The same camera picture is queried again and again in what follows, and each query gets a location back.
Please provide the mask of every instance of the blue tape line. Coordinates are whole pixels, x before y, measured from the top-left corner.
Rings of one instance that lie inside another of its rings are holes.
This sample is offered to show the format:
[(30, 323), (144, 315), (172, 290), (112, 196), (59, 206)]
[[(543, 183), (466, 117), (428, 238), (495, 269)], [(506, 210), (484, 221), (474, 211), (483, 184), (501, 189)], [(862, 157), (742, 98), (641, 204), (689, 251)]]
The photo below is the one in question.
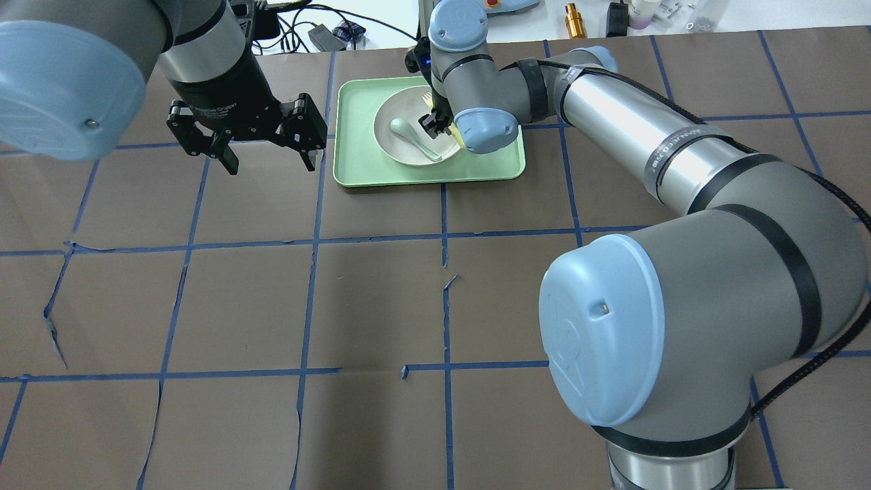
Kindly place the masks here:
[(574, 233), (574, 228), (519, 229), (513, 231), (482, 231), (478, 233), (471, 231), (461, 231), (455, 233), (448, 233), (448, 238), (478, 238), (483, 236), (572, 235)]
[(131, 381), (147, 379), (211, 379), (211, 378), (270, 378), (278, 376), (321, 376), (339, 374), (341, 368), (265, 369), (240, 371), (179, 371), (179, 372), (122, 372), (116, 374), (60, 374), (0, 378), (0, 384), (20, 383), (74, 383), (77, 381)]
[(169, 148), (172, 146), (181, 146), (178, 141), (173, 141), (171, 143), (140, 143), (137, 145), (118, 145), (115, 146), (116, 150), (141, 150), (145, 148)]
[(0, 252), (0, 257), (32, 257), (38, 255), (64, 255), (63, 250), (12, 250)]
[(351, 236), (347, 238), (320, 238), (318, 243), (364, 243), (364, 242), (405, 242), (412, 240), (438, 240), (438, 234), (427, 235), (385, 235), (385, 236)]
[(565, 127), (559, 128), (559, 145), (563, 151), (563, 169), (565, 171), (565, 185), (569, 191), (569, 206), (571, 207), (571, 220), (574, 223), (575, 241), (580, 247), (584, 243), (581, 241), (581, 221), (577, 213), (577, 204), (575, 202), (575, 185), (571, 180), (571, 165), (569, 165), (569, 148), (565, 141)]
[(72, 233), (76, 234), (78, 232), (78, 225), (82, 222), (82, 216), (84, 216), (84, 207), (88, 204), (88, 196), (91, 195), (91, 188), (94, 187), (94, 179), (97, 177), (97, 169), (100, 166), (100, 160), (94, 160), (93, 166), (91, 166), (91, 175), (88, 176), (88, 185), (84, 187), (84, 195), (82, 196), (82, 202), (78, 204), (78, 213), (76, 213), (76, 221), (72, 223)]
[(712, 116), (702, 118), (705, 122), (714, 121), (746, 121), (746, 120), (769, 120), (769, 119), (792, 119), (792, 114), (767, 114), (763, 116)]
[(161, 252), (183, 252), (187, 250), (185, 245), (172, 245), (169, 247), (130, 247), (130, 248), (92, 248), (80, 243), (73, 243), (77, 254), (100, 255), (100, 254), (157, 254)]
[(800, 118), (833, 118), (838, 116), (868, 116), (871, 111), (842, 111), (842, 112), (797, 112)]
[[(753, 395), (753, 403), (757, 404), (760, 401), (760, 392), (756, 388), (756, 379), (750, 378), (750, 392)], [(774, 451), (774, 444), (771, 441), (771, 434), (768, 432), (768, 423), (765, 420), (765, 413), (759, 415), (760, 429), (762, 430), (762, 438), (765, 440), (765, 448), (768, 452), (768, 462), (771, 464), (771, 472), (774, 475), (774, 484), (777, 488), (785, 488), (783, 477), (780, 475), (780, 465), (777, 464), (777, 454)]]
[(199, 190), (197, 191), (197, 203), (193, 205), (193, 218), (191, 219), (191, 231), (187, 235), (187, 246), (193, 245), (193, 237), (197, 234), (197, 223), (199, 223), (199, 211), (203, 207), (203, 196), (206, 194), (206, 181), (209, 178), (209, 163), (210, 159), (206, 158), (203, 164), (203, 175), (199, 178)]
[(768, 58), (768, 64), (771, 65), (771, 69), (774, 72), (774, 77), (777, 79), (777, 85), (780, 87), (780, 93), (783, 94), (783, 99), (787, 102), (787, 108), (789, 109), (789, 113), (793, 116), (793, 121), (795, 121), (795, 128), (799, 131), (801, 143), (805, 146), (807, 156), (810, 157), (811, 163), (814, 164), (814, 171), (816, 171), (817, 175), (823, 177), (824, 175), (822, 169), (820, 168), (820, 163), (816, 159), (816, 155), (814, 154), (813, 148), (811, 148), (810, 141), (807, 140), (807, 136), (805, 135), (805, 129), (801, 127), (801, 121), (795, 113), (793, 101), (789, 98), (789, 93), (787, 93), (787, 86), (783, 83), (783, 78), (780, 76), (780, 70), (778, 70), (777, 64), (774, 62), (774, 56), (771, 54), (771, 49), (768, 48), (768, 42), (765, 39), (765, 33), (762, 31), (756, 31), (756, 33), (760, 37), (762, 49), (765, 51), (766, 58)]
[(60, 268), (60, 274), (57, 275), (57, 281), (55, 282), (55, 289), (51, 292), (49, 302), (45, 305), (45, 309), (43, 310), (43, 318), (47, 319), (49, 315), (51, 315), (51, 311), (54, 309), (54, 302), (55, 299), (57, 299), (57, 293), (58, 291), (60, 291), (61, 282), (64, 281), (66, 270), (70, 267), (70, 260), (72, 259), (72, 254), (74, 250), (75, 243), (71, 243), (68, 245), (67, 251), (64, 252), (64, 265)]
[(6, 425), (6, 432), (3, 434), (3, 443), (0, 444), (0, 463), (3, 463), (3, 456), (6, 455), (6, 448), (9, 447), (9, 439), (12, 437), (12, 427), (15, 426), (15, 421), (18, 418), (18, 411), (21, 410), (21, 401), (24, 399), (24, 392), (27, 390), (27, 380), (21, 382), (18, 387), (18, 396), (15, 398), (15, 404), (12, 406), (12, 414), (9, 416), (9, 423)]
[[(324, 120), (329, 124), (330, 112), (333, 109), (333, 81), (335, 78), (335, 51), (330, 53), (329, 74), (327, 75), (327, 103), (324, 104)], [(314, 310), (314, 281), (317, 277), (318, 250), (321, 242), (321, 218), (323, 216), (324, 180), (326, 179), (327, 152), (321, 158), (321, 172), (318, 176), (318, 203), (314, 212), (314, 232), (312, 235), (312, 268), (308, 276), (308, 296), (306, 298), (306, 324), (302, 334), (302, 353), (300, 354), (300, 367), (305, 370), (308, 367), (308, 344), (312, 336), (312, 311)], [(302, 437), (302, 409), (306, 397), (306, 374), (300, 376), (299, 388), (296, 393), (296, 413), (300, 422), (300, 440)], [(290, 490), (296, 490), (297, 469), (300, 463), (301, 446), (297, 446), (296, 461), (294, 462), (294, 476), (290, 480)]]
[(442, 183), (439, 189), (442, 212), (442, 269), (448, 268), (448, 185)]
[(442, 289), (442, 325), (444, 327), (444, 424), (445, 457), (447, 461), (448, 490), (454, 490), (454, 407), (450, 376), (450, 285), (459, 275), (451, 277)]
[(482, 361), (471, 363), (406, 364), (404, 371), (471, 371), (482, 369), (524, 369), (548, 367), (548, 361)]
[(274, 378), (339, 374), (341, 368), (260, 369), (250, 371), (192, 371), (166, 373), (166, 379)]
[[(185, 261), (181, 266), (181, 275), (179, 276), (179, 287), (176, 289), (175, 304), (172, 306), (172, 316), (170, 317), (169, 330), (166, 332), (166, 344), (164, 348), (163, 361), (160, 363), (160, 374), (166, 374), (166, 369), (169, 366), (169, 358), (172, 354), (172, 340), (175, 338), (175, 329), (179, 322), (179, 310), (181, 309), (181, 299), (185, 294), (185, 281), (187, 279), (187, 269), (191, 265), (191, 253), (193, 245), (193, 237), (197, 233), (197, 222), (199, 221), (199, 210), (203, 203), (203, 193), (206, 189), (206, 179), (209, 175), (209, 164), (211, 160), (206, 158), (203, 162), (203, 174), (199, 178), (199, 191), (197, 192), (197, 201), (193, 206), (193, 216), (191, 217), (191, 228), (187, 236), (187, 248), (185, 252)], [(163, 387), (163, 379), (160, 379), (160, 386)]]
[(195, 243), (191, 246), (194, 250), (212, 250), (216, 248), (246, 248), (246, 247), (285, 247), (288, 245), (311, 245), (311, 240), (265, 240), (262, 242), (232, 242), (232, 243)]
[(653, 48), (653, 56), (656, 57), (656, 64), (659, 66), (659, 75), (662, 76), (662, 83), (665, 85), (665, 95), (671, 102), (674, 102), (674, 94), (672, 94), (672, 84), (668, 83), (668, 74), (665, 72), (665, 63), (662, 62), (662, 55), (659, 54), (659, 44), (654, 36), (650, 36), (651, 47)]
[(145, 486), (145, 473), (148, 471), (148, 463), (152, 460), (152, 451), (154, 450), (154, 440), (158, 434), (158, 417), (160, 417), (160, 405), (163, 403), (163, 383), (158, 383), (158, 403), (154, 410), (154, 423), (152, 424), (151, 442), (148, 443), (148, 451), (145, 453), (145, 462), (142, 464), (142, 471), (139, 472), (139, 478), (136, 479), (136, 490), (142, 490)]

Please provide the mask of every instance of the white container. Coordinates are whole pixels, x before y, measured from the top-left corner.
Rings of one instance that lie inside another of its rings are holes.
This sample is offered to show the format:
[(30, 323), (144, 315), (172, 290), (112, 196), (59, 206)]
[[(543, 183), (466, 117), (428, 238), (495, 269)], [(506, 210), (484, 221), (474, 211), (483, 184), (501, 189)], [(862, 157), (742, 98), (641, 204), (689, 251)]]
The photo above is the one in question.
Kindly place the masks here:
[(629, 27), (644, 29), (650, 25), (653, 12), (659, 8), (662, 0), (631, 0), (629, 2)]

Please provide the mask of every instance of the plate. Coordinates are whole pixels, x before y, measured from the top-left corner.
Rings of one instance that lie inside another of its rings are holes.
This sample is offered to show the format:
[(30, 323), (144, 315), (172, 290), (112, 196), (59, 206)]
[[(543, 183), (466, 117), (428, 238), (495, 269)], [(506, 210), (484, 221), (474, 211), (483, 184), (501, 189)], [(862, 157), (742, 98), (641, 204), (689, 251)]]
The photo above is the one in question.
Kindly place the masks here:
[[(460, 145), (453, 136), (439, 134), (434, 140), (429, 137), (417, 123), (423, 114), (429, 114), (429, 106), (423, 102), (423, 95), (429, 92), (429, 86), (409, 87), (393, 94), (390, 99), (384, 101), (375, 114), (375, 141), (381, 150), (390, 158), (412, 167), (424, 167), (438, 165), (456, 155), (460, 151)], [(442, 156), (439, 161), (433, 161), (426, 157), (416, 146), (408, 143), (390, 131), (390, 121), (405, 119), (415, 130), (417, 138), (430, 150)]]

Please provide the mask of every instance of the light green spoon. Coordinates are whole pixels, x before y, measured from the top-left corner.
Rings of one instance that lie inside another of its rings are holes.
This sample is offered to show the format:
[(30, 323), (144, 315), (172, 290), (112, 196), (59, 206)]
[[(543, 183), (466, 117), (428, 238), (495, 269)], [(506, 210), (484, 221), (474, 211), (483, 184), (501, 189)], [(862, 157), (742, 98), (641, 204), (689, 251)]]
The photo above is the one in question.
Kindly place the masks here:
[(402, 138), (403, 140), (406, 140), (418, 150), (420, 150), (421, 153), (426, 155), (428, 159), (433, 161), (442, 160), (442, 156), (440, 154), (432, 151), (421, 142), (421, 140), (417, 137), (417, 133), (415, 133), (415, 129), (411, 127), (407, 120), (402, 118), (391, 119), (390, 131), (393, 132), (393, 134), (395, 134), (396, 136)]

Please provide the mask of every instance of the cable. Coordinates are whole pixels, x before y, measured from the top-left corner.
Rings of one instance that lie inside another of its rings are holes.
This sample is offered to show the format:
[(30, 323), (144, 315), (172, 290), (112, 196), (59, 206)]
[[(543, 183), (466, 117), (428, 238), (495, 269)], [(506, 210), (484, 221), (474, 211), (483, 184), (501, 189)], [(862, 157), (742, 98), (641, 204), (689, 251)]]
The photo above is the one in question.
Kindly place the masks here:
[[(348, 26), (348, 28), (350, 28), (351, 22), (348, 20), (348, 17), (346, 17), (346, 16), (358, 17), (361, 19), (365, 19), (365, 20), (374, 22), (376, 24), (383, 25), (384, 27), (387, 27), (387, 28), (392, 29), (396, 32), (399, 32), (402, 35), (404, 35), (404, 36), (406, 36), (409, 39), (412, 39), (414, 41), (416, 41), (418, 39), (418, 37), (412, 36), (411, 34), (408, 34), (406, 31), (403, 31), (402, 29), (400, 29), (394, 25), (388, 24), (388, 23), (383, 22), (381, 20), (378, 20), (376, 18), (364, 16), (362, 14), (357, 14), (354, 12), (350, 12), (348, 10), (336, 9), (336, 8), (330, 7), (329, 5), (323, 5), (320, 3), (312, 3), (312, 0), (300, 0), (299, 2), (284, 3), (284, 4), (277, 5), (277, 6), (272, 6), (272, 7), (267, 7), (263, 3), (258, 3), (258, 6), (259, 6), (260, 10), (274, 10), (278, 13), (286, 13), (286, 12), (296, 10), (296, 12), (294, 13), (294, 19), (290, 24), (281, 16), (277, 16), (279, 21), (287, 27), (285, 29), (284, 27), (280, 26), (281, 36), (278, 38), (277, 41), (275, 41), (274, 43), (272, 43), (268, 46), (263, 46), (259, 42), (253, 43), (254, 47), (256, 47), (258, 50), (260, 50), (260, 54), (263, 54), (263, 50), (274, 48), (275, 46), (277, 46), (279, 44), (281, 46), (282, 53), (285, 53), (285, 52), (295, 53), (299, 50), (300, 47), (304, 48), (306, 50), (306, 52), (311, 52), (308, 49), (308, 46), (302, 40), (302, 37), (300, 36), (299, 32), (297, 32), (297, 27), (304, 25), (304, 24), (310, 24), (313, 27), (317, 27), (317, 24), (315, 24), (314, 22), (300, 21), (299, 20), (300, 14), (302, 13), (302, 11), (304, 11), (306, 9), (331, 11), (334, 14), (336, 14), (337, 16), (339, 16), (341, 18), (342, 22), (346, 26)], [(351, 45), (352, 45), (353, 49), (356, 50), (357, 49), (357, 40), (352, 38)]]
[(396, 31), (396, 32), (399, 32), (400, 34), (402, 34), (402, 35), (404, 35), (404, 36), (410, 38), (412, 41), (417, 41), (417, 39), (418, 39), (418, 37), (414, 37), (414, 36), (412, 36), (411, 34), (408, 34), (406, 31), (403, 31), (402, 29), (400, 29), (400, 28), (398, 28), (398, 27), (396, 27), (396, 26), (394, 26), (394, 25), (390, 25), (390, 24), (388, 24), (388, 23), (386, 23), (386, 22), (382, 22), (382, 21), (380, 21), (380, 20), (378, 20), (378, 19), (376, 19), (376, 18), (362, 16), (362, 15), (360, 15), (360, 14), (355, 14), (355, 13), (353, 13), (353, 12), (349, 12), (349, 11), (347, 11), (347, 10), (332, 9), (332, 8), (330, 8), (330, 9), (331, 9), (331, 10), (335, 10), (335, 11), (337, 11), (337, 12), (341, 12), (341, 13), (347, 15), (347, 16), (358, 17), (358, 18), (362, 18), (362, 19), (370, 20), (370, 21), (372, 21), (372, 22), (374, 22), (374, 23), (376, 23), (376, 24), (381, 24), (381, 25), (383, 25), (384, 27), (388, 27), (389, 29), (392, 29), (392, 30), (394, 30), (394, 31)]
[[(294, 21), (293, 21), (293, 26), (291, 28), (291, 31), (296, 30), (296, 26), (298, 25), (296, 19), (300, 16), (302, 11), (305, 9), (331, 11), (331, 12), (335, 13), (336, 15), (338, 15), (339, 17), (341, 17), (341, 21), (344, 22), (348, 28), (351, 27), (350, 21), (348, 21), (348, 18), (345, 17), (345, 15), (342, 13), (342, 12), (344, 12), (344, 10), (334, 9), (333, 7), (330, 7), (327, 5), (321, 5), (319, 3), (311, 3), (309, 5), (301, 7), (299, 10), (296, 11), (296, 14), (294, 14)], [(354, 38), (351, 38), (351, 45), (354, 47), (354, 50), (356, 51), (357, 50), (357, 40)]]

